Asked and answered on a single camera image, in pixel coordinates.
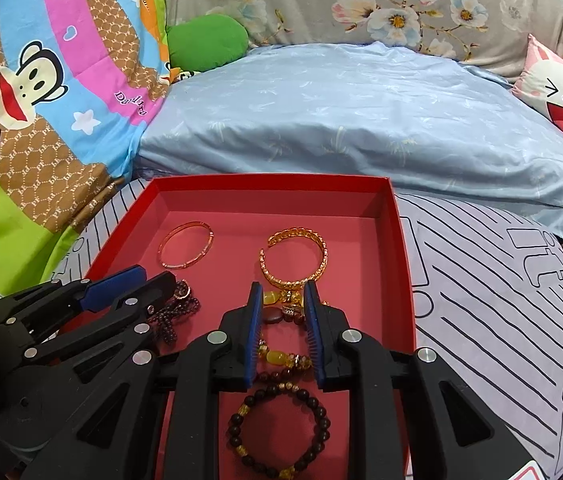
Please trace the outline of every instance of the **brown beaded bracelet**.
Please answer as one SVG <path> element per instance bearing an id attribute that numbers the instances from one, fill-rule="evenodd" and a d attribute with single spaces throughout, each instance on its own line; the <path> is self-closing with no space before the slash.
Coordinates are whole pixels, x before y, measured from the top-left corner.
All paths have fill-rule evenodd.
<path id="1" fill-rule="evenodd" d="M 299 457 L 299 459 L 291 466 L 278 471 L 274 467 L 269 467 L 261 462 L 255 460 L 244 447 L 242 443 L 241 426 L 244 422 L 244 417 L 250 412 L 251 408 L 265 400 L 272 400 L 279 394 L 287 393 L 295 395 L 299 400 L 304 402 L 315 415 L 315 438 L 313 444 L 308 447 L 308 450 Z M 228 443 L 235 448 L 237 454 L 241 457 L 241 462 L 247 467 L 253 468 L 256 473 L 264 474 L 268 478 L 282 478 L 291 480 L 294 476 L 308 467 L 308 464 L 313 462 L 324 450 L 324 443 L 330 438 L 328 431 L 330 428 L 330 419 L 326 416 L 324 406 L 319 405 L 319 401 L 315 397 L 311 397 L 308 390 L 304 390 L 291 382 L 268 384 L 265 390 L 259 389 L 253 395 L 246 396 L 244 402 L 239 407 L 237 413 L 233 413 L 230 417 L 228 426 Z"/>

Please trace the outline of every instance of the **monkey ear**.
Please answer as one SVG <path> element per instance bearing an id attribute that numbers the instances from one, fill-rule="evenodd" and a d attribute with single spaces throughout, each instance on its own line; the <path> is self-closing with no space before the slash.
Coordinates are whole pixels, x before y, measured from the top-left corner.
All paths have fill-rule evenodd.
<path id="1" fill-rule="evenodd" d="M 59 99 L 66 92 L 68 92 L 68 87 L 66 85 L 60 85 L 58 88 L 56 88 L 50 94 L 48 94 L 44 99 L 42 99 L 42 101 L 44 101 L 44 102 L 55 101 L 55 99 Z"/>
<path id="2" fill-rule="evenodd" d="M 22 49 L 22 53 L 19 55 L 19 65 L 24 65 L 33 54 L 37 54 L 41 49 L 42 43 L 40 41 L 31 41 Z"/>

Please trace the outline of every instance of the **light blue blanket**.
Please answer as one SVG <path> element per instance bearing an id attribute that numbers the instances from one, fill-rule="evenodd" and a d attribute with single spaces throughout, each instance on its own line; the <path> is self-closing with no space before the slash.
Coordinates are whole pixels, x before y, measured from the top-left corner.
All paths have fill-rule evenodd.
<path id="1" fill-rule="evenodd" d="M 381 43 L 258 48 L 177 83 L 135 164 L 145 176 L 389 176 L 563 238 L 563 133 L 493 80 Z"/>

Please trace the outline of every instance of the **colorful blanket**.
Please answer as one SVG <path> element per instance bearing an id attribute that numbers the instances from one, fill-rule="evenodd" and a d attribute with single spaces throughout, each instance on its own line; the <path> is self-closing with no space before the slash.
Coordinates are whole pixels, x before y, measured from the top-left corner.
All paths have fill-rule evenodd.
<path id="1" fill-rule="evenodd" d="M 163 0 L 0 0 L 0 292 L 46 279 L 171 81 Z"/>

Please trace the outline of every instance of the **gold bangle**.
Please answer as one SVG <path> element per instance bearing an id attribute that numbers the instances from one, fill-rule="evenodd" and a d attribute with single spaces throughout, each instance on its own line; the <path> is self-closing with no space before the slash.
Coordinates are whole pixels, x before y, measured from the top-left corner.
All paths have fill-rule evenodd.
<path id="1" fill-rule="evenodd" d="M 190 227 L 203 227 L 204 229 L 207 229 L 209 232 L 208 241 L 206 242 L 206 246 L 202 249 L 202 252 L 197 254 L 197 256 L 195 256 L 192 260 L 188 260 L 183 264 L 171 265 L 165 263 L 165 261 L 162 259 L 161 253 L 164 250 L 166 243 L 170 240 L 170 238 L 175 236 L 177 233 L 180 233 L 184 229 L 188 229 Z M 191 265 L 197 263 L 200 259 L 202 259 L 206 255 L 206 253 L 210 250 L 210 246 L 212 246 L 212 240 L 214 237 L 215 235 L 212 232 L 212 229 L 210 229 L 210 226 L 204 222 L 186 222 L 185 224 L 177 226 L 175 229 L 169 232 L 166 235 L 166 237 L 162 240 L 162 242 L 159 244 L 158 262 L 159 264 L 161 264 L 162 267 L 165 267 L 166 269 L 185 269 L 186 267 L 190 267 Z"/>
<path id="2" fill-rule="evenodd" d="M 266 261 L 264 260 L 264 250 L 261 249 L 259 251 L 259 265 L 262 268 L 262 272 L 264 276 L 273 286 L 280 288 L 281 290 L 301 290 L 308 280 L 315 280 L 317 281 L 322 274 L 324 274 L 325 266 L 328 263 L 328 249 L 325 248 L 325 241 L 324 238 L 319 236 L 316 232 L 311 231 L 310 229 L 304 229 L 302 227 L 293 227 L 291 229 L 284 229 L 284 231 L 280 231 L 275 233 L 273 236 L 268 238 L 268 247 L 273 247 L 277 242 L 282 240 L 286 240 L 287 238 L 294 238 L 297 236 L 301 236 L 303 238 L 309 238 L 313 240 L 321 249 L 322 251 L 322 262 L 319 264 L 319 267 L 315 272 L 313 272 L 308 278 L 304 278 L 303 280 L 299 280 L 296 282 L 284 282 L 275 278 L 269 271 L 266 269 Z"/>

